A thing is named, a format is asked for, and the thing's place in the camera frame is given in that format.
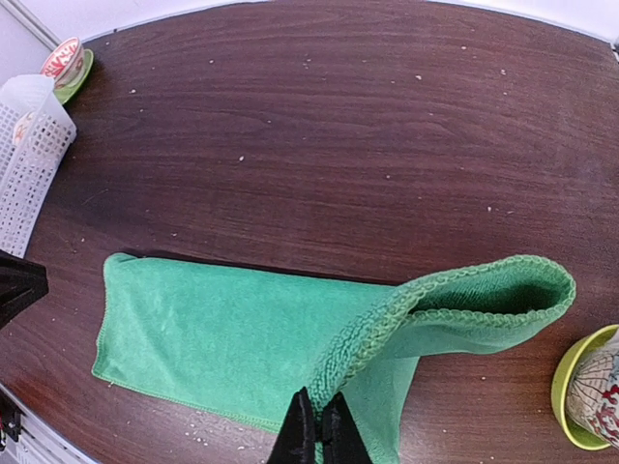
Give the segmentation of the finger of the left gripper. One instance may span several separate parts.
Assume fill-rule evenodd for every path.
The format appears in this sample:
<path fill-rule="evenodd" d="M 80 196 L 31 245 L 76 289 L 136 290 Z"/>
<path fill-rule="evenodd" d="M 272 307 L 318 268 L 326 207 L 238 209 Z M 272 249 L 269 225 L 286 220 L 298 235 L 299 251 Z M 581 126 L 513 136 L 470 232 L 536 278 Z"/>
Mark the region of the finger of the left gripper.
<path fill-rule="evenodd" d="M 46 268 L 1 252 L 1 328 L 48 293 Z"/>

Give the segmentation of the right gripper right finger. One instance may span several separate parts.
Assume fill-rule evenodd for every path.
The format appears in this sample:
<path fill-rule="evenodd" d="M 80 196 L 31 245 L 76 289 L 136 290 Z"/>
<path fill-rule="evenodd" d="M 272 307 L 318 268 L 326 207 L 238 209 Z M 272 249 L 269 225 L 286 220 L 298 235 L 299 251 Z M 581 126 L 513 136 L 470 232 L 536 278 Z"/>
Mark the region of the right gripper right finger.
<path fill-rule="evenodd" d="M 321 443 L 326 464 L 371 464 L 368 451 L 341 392 L 338 392 L 323 410 Z"/>

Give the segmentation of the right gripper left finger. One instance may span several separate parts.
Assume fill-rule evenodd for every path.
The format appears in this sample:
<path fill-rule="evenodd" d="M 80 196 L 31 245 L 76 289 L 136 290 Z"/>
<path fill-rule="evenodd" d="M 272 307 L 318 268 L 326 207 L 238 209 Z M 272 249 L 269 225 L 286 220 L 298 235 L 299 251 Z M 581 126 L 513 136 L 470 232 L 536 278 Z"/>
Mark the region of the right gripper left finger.
<path fill-rule="evenodd" d="M 308 390 L 295 392 L 267 464 L 314 464 L 316 423 Z"/>

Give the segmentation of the green microfiber towel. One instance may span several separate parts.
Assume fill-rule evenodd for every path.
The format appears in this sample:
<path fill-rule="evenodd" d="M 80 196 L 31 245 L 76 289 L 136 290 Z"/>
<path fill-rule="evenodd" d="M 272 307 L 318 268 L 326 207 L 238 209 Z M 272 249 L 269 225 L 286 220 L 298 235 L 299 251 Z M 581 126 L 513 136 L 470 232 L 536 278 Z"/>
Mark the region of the green microfiber towel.
<path fill-rule="evenodd" d="M 399 460 L 421 358 L 508 350 L 576 295 L 535 255 L 388 286 L 116 253 L 103 280 L 96 377 L 271 432 L 295 392 L 342 393 L 375 463 Z"/>

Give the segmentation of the orange bunny pattern towel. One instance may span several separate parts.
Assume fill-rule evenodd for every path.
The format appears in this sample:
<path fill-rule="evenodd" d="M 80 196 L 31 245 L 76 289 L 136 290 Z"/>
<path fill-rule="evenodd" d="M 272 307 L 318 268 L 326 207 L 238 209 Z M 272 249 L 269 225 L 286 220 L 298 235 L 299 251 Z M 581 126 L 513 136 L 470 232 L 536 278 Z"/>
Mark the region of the orange bunny pattern towel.
<path fill-rule="evenodd" d="M 33 112 L 28 112 L 22 115 L 18 121 L 15 123 L 13 130 L 13 144 L 18 146 L 21 141 L 26 136 L 33 120 L 35 118 L 35 114 Z"/>

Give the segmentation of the white perforated plastic basket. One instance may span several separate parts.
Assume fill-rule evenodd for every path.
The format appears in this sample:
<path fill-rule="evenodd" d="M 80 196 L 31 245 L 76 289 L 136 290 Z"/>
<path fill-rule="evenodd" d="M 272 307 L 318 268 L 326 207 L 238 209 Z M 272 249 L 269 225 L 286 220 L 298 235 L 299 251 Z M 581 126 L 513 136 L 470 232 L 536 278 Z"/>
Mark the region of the white perforated plastic basket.
<path fill-rule="evenodd" d="M 10 78 L 1 87 L 1 249 L 22 258 L 57 169 L 76 138 L 76 125 L 41 74 Z M 18 119 L 35 118 L 13 144 Z"/>

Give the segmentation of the green saucer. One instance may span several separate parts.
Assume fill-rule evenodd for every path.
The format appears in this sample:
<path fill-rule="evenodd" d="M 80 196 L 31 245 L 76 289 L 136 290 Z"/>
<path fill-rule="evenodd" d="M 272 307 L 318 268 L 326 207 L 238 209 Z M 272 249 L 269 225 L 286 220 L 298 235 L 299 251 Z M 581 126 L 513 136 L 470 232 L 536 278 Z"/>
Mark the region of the green saucer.
<path fill-rule="evenodd" d="M 95 61 L 93 50 L 90 48 L 86 48 L 84 53 L 85 53 L 84 64 L 83 64 L 82 70 L 80 71 L 76 79 L 72 81 L 70 84 L 68 84 L 67 86 L 63 88 L 55 88 L 53 91 L 56 99 L 62 105 L 69 102 L 77 94 L 77 92 L 83 86 L 83 84 L 85 83 L 86 79 L 89 76 L 90 71 L 93 68 L 94 61 Z"/>

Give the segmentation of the white coral pattern mug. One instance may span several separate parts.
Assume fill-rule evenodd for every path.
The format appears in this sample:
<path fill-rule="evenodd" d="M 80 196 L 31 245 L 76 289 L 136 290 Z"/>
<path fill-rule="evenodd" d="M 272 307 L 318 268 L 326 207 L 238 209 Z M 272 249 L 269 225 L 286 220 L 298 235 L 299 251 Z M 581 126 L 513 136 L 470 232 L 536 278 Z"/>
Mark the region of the white coral pattern mug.
<path fill-rule="evenodd" d="M 591 335 L 570 375 L 565 403 L 567 424 L 587 450 L 618 447 L 618 329 Z"/>

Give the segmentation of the green bowl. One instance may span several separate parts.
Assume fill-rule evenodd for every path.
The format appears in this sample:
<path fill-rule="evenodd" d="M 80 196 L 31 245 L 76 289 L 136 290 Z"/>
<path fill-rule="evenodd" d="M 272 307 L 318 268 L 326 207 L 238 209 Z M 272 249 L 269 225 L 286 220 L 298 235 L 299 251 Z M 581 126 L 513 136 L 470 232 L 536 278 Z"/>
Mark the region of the green bowl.
<path fill-rule="evenodd" d="M 585 336 L 584 338 L 579 340 L 577 343 L 575 343 L 572 347 L 570 347 L 570 349 L 564 354 L 561 361 L 557 365 L 554 375 L 553 375 L 553 379 L 552 379 L 550 397 L 551 397 L 551 406 L 552 406 L 553 414 L 555 418 L 557 419 L 558 423 L 560 424 L 563 432 L 568 437 L 568 439 L 575 446 L 577 446 L 578 448 L 582 450 L 589 450 L 589 449 L 583 449 L 578 445 L 578 443 L 575 441 L 575 438 L 572 436 L 569 425 L 567 424 L 565 403 L 566 403 L 566 397 L 567 397 L 568 383 L 569 383 L 570 375 L 575 367 L 575 360 L 578 357 L 578 351 L 582 347 L 583 343 L 591 335 L 596 334 L 598 332 L 604 332 L 611 327 L 616 327 L 618 329 L 617 325 L 605 326 L 597 330 L 596 332 Z M 605 450 L 605 449 L 592 449 L 589 451 L 597 451 L 597 450 Z"/>

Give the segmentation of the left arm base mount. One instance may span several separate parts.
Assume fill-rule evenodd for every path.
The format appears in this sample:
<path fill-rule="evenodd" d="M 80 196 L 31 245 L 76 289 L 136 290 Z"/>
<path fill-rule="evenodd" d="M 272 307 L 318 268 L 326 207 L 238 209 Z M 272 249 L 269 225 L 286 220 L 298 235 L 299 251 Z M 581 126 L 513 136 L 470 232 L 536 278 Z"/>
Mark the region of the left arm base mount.
<path fill-rule="evenodd" d="M 12 400 L 9 394 L 1 389 L 0 418 L 1 418 L 1 450 L 4 450 L 9 440 L 17 443 L 21 432 L 22 411 Z"/>

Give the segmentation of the left aluminium frame post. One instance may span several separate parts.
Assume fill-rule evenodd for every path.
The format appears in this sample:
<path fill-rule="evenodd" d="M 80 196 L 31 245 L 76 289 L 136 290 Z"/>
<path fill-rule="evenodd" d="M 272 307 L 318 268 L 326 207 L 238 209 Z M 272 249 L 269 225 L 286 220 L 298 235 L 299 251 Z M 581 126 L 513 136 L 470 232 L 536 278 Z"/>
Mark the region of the left aluminium frame post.
<path fill-rule="evenodd" d="M 2 0 L 1 6 L 48 50 L 61 40 L 19 0 Z"/>

